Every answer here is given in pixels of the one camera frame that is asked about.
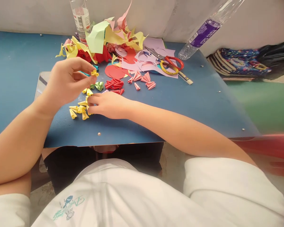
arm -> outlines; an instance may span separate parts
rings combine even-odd
[[[94,67],[81,58],[56,63],[43,94],[0,134],[0,195],[29,194],[27,176],[41,154],[54,115],[96,82],[95,77],[88,77],[79,70],[90,73]]]
[[[126,99],[113,92],[95,94],[88,99],[89,112],[114,119],[129,119],[146,127],[184,153],[202,157],[225,157],[256,165],[231,140],[186,116]]]

shorts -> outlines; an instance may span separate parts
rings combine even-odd
[[[57,195],[69,186],[83,169],[103,157],[122,159],[139,172],[157,177],[162,170],[160,157],[163,144],[123,144],[111,154],[98,153],[92,147],[60,147],[44,159],[44,164]]]

white shirt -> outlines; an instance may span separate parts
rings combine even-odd
[[[119,159],[97,161],[36,226],[284,226],[284,196],[257,167],[227,158],[185,163],[184,194]],[[0,196],[0,226],[29,226],[29,198]]]

plastic bottle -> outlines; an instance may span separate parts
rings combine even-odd
[[[86,44],[85,32],[91,33],[91,22],[86,7],[86,0],[70,0],[80,42]]]
[[[218,7],[192,36],[178,54],[181,60],[189,59],[239,8],[244,0],[228,0]]]

blue tabletop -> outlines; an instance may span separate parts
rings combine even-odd
[[[56,61],[63,59],[55,58],[55,55],[67,38],[69,37],[0,32],[0,132],[33,102],[40,72],[50,71]],[[166,42],[166,46],[175,49],[177,55],[183,44]],[[138,82],[141,90],[136,91],[133,84],[127,83],[129,78],[124,78],[123,96],[183,114],[229,138],[260,136],[245,110],[200,51],[184,63],[183,73],[193,80],[192,85],[181,78],[151,73],[151,80],[156,82],[154,89],[147,90],[143,82]],[[104,73],[106,65],[107,63],[100,64],[98,81],[110,80]],[[59,110],[46,138],[45,147],[163,141],[146,128],[128,120],[112,120],[97,114],[85,121],[79,114],[72,120],[68,106],[77,105],[78,100],[82,101],[84,97],[80,94],[77,100]]]

